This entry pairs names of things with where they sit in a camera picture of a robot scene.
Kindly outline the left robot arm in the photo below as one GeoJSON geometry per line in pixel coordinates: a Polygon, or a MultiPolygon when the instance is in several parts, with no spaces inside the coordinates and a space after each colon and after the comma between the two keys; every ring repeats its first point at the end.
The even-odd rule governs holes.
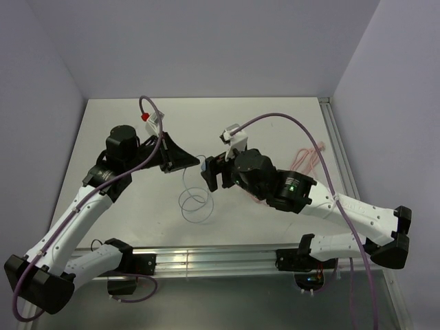
{"type": "Polygon", "coordinates": [[[134,268],[133,247],[119,239],[109,239],[80,258],[71,255],[131,184],[132,172],[157,166],[163,173],[172,173],[200,163],[167,132],[141,142],[132,126],[120,125],[111,130],[105,144],[62,217],[24,256],[13,254],[5,262],[14,305],[23,298],[43,312],[56,314],[95,277],[107,272],[129,276],[134,268]]]}

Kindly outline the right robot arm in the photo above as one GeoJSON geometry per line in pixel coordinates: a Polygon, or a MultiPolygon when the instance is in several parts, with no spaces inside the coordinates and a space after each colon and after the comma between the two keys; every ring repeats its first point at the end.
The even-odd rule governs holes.
{"type": "Polygon", "coordinates": [[[310,176],[277,169],[269,157],[254,148],[232,159],[225,154],[208,157],[201,176],[210,192],[238,186],[276,210],[316,217],[350,230],[333,236],[303,235],[296,253],[303,267],[358,257],[369,257],[374,264],[392,270],[401,270],[406,264],[410,208],[380,208],[331,192],[310,176]]]}

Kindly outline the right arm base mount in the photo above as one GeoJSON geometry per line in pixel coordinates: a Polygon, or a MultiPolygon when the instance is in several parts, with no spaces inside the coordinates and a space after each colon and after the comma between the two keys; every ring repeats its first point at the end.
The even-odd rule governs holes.
{"type": "Polygon", "coordinates": [[[325,270],[335,270],[335,258],[319,261],[309,255],[299,255],[297,248],[276,250],[275,267],[280,272],[294,273],[295,284],[300,290],[316,291],[325,283],[325,270]]]}

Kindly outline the pink power strip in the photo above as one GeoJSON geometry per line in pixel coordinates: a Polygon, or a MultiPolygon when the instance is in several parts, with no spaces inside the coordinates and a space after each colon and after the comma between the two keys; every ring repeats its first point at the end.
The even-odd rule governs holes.
{"type": "Polygon", "coordinates": [[[257,204],[259,204],[259,205],[267,206],[267,202],[266,202],[265,200],[260,200],[260,199],[258,199],[257,197],[255,197],[254,195],[252,195],[252,194],[250,194],[250,193],[248,193],[247,195],[248,195],[248,196],[251,198],[251,200],[254,201],[255,203],[257,203],[257,204]]]}

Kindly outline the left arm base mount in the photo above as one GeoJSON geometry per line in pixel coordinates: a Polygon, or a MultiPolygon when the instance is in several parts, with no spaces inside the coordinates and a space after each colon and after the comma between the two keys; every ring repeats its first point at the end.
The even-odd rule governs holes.
{"type": "Polygon", "coordinates": [[[153,278],[155,266],[155,254],[134,254],[126,265],[106,272],[104,276],[109,277],[107,293],[110,298],[121,303],[140,303],[153,297],[158,289],[158,282],[153,278]],[[110,277],[122,277],[122,279],[110,279],[110,277]],[[134,295],[142,280],[152,284],[151,291],[142,298],[129,299],[129,296],[134,295]]]}

